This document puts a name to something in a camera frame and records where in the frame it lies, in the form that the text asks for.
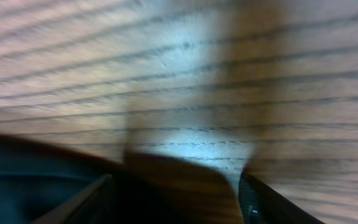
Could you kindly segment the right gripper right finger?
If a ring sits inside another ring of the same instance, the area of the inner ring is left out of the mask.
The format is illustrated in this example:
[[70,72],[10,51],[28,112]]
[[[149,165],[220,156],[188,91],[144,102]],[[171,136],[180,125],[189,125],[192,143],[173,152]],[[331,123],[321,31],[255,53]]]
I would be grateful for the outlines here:
[[246,172],[239,179],[238,201],[248,224],[324,224]]

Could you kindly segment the black t-shirt with logo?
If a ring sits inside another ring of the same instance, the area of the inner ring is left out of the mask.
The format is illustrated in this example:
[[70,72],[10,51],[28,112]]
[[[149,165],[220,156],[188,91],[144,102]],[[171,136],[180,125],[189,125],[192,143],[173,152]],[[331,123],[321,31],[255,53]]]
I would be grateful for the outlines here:
[[101,176],[115,183],[114,223],[242,223],[215,170],[126,151],[123,161],[0,135],[0,223],[31,223]]

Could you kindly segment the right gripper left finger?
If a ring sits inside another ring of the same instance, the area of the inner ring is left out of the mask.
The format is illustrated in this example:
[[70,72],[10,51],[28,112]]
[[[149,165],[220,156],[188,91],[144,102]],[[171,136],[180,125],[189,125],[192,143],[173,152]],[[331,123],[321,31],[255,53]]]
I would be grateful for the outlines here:
[[115,183],[106,174],[31,224],[114,223]]

